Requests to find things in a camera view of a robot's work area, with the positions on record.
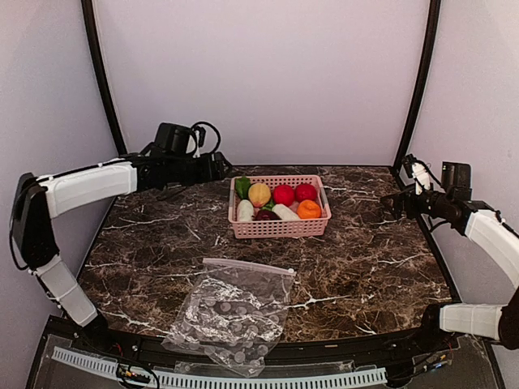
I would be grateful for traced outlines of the pink plastic basket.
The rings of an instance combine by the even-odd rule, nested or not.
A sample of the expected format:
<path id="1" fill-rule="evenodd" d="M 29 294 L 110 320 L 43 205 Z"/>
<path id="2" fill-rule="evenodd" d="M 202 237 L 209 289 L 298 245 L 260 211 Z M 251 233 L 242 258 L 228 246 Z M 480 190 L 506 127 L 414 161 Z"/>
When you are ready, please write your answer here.
<path id="1" fill-rule="evenodd" d="M 329 219 L 332 216 L 330 206 L 328 205 L 328 199 L 325 194 L 323 183 L 317 175 L 274 175 L 274 176 L 250 176 L 251 185 L 261 182 L 268 185 L 271 191 L 270 201 L 262 208 L 254 207 L 254 218 L 250 222 L 239 222 L 237 221 L 237 206 L 240 198 L 236 195 L 234 184 L 239 177 L 234 177 L 230 183 L 229 193 L 229 211 L 228 219 L 234 230 L 234 235 L 238 239 L 249 239 L 249 238 L 275 238 L 275 237 L 310 237 L 320 236 L 324 233 L 324 230 L 328 224 Z M 317 189 L 317 202 L 322 209 L 322 215 L 319 219 L 308 219 L 308 220 L 296 220 L 296 221 L 284 221 L 284 220 L 266 220 L 266 221 L 254 221 L 256 213 L 260 209 L 272 210 L 272 207 L 276 205 L 272 199 L 272 192 L 276 186 L 289 185 L 295 188 L 302 184 L 309 183 Z M 289 207 L 292 211 L 297 213 L 297 208 L 300 203 L 294 201 Z"/>

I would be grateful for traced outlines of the yellow peach toy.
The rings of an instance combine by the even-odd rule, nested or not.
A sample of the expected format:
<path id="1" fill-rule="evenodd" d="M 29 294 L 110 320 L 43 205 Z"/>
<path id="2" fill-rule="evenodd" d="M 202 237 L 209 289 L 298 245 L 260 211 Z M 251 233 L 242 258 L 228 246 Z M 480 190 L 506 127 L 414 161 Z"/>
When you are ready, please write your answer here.
<path id="1" fill-rule="evenodd" d="M 248 190 L 248 199 L 256 208 L 262 208 L 271 199 L 271 191 L 268 185 L 258 182 L 253 184 Z"/>

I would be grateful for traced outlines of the dark purple fruit toy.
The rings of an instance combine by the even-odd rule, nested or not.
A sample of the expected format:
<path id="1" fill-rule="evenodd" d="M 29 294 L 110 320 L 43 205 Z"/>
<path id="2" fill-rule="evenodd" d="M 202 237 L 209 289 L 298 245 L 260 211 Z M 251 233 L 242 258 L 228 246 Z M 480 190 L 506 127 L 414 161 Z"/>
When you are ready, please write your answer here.
<path id="1" fill-rule="evenodd" d="M 279 220 L 280 217 L 273 211 L 268 209 L 260 209 L 256 215 L 254 221 L 266 221 L 266 220 Z"/>

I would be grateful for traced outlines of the red tomato toy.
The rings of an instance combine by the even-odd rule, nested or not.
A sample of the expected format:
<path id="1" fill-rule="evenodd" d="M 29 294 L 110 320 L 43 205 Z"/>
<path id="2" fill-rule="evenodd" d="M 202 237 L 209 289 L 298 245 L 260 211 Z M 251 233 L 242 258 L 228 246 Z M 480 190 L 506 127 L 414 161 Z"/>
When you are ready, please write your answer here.
<path id="1" fill-rule="evenodd" d="M 272 199 L 275 204 L 290 207 L 295 201 L 294 188 L 289 185 L 276 186 L 272 192 Z"/>

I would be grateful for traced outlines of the clear zip top bag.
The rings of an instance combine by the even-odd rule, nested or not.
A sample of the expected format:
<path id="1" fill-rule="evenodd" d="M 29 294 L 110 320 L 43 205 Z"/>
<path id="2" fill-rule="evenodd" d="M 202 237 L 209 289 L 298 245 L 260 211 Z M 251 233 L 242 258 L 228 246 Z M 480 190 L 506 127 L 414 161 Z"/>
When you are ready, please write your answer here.
<path id="1" fill-rule="evenodd" d="M 203 264 L 162 346 L 256 377 L 284 331 L 296 272 L 233 259 Z"/>

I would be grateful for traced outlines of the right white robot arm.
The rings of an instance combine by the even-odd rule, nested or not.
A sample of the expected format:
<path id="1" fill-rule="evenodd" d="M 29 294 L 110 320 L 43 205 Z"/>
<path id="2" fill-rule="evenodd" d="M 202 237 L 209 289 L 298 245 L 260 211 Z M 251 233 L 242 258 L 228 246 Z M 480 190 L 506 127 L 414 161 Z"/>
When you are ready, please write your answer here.
<path id="1" fill-rule="evenodd" d="M 483 201 L 451 199 L 437 190 L 417 194 L 408 188 L 386 195 L 380 202 L 395 219 L 428 215 L 479 246 L 518 287 L 518 234 L 505 223 L 500 212 Z M 505 348 L 518 348 L 518 292 L 508 304 L 455 303 L 433 305 L 423 316 L 425 325 L 414 334 L 414 345 L 430 352 L 442 342 L 445 332 L 458 332 L 493 339 Z"/>

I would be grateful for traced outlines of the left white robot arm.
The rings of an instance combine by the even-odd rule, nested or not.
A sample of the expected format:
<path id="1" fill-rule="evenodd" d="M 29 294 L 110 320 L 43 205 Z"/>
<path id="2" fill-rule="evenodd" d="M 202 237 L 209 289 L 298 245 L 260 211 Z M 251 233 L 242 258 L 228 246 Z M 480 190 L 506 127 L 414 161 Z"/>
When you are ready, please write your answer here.
<path id="1" fill-rule="evenodd" d="M 114 347 L 114 334 L 79 286 L 60 256 L 52 221 L 102 199 L 171 183 L 192 186 L 220 181 L 232 165 L 221 152 L 198 157 L 133 154 L 66 173 L 36 177 L 24 174 L 17 186 L 10 222 L 10 249 L 15 265 L 29 270 L 78 326 L 82 338 L 97 353 Z"/>

